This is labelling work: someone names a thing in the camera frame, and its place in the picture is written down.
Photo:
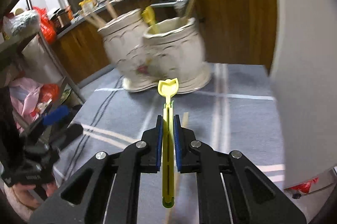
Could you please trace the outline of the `person's left hand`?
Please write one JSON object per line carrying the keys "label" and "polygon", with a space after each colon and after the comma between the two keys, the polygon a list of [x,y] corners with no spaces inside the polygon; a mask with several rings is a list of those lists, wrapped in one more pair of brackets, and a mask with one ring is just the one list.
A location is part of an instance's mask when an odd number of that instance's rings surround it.
{"label": "person's left hand", "polygon": [[[33,195],[30,193],[30,191],[33,191],[35,188],[36,188],[35,185],[22,185],[22,184],[16,184],[10,187],[10,189],[17,197],[18,201],[20,201],[21,204],[32,209],[36,209],[41,205],[41,202],[35,199]],[[55,181],[49,184],[42,185],[42,188],[44,189],[47,197],[52,196],[53,193],[58,189]]]}

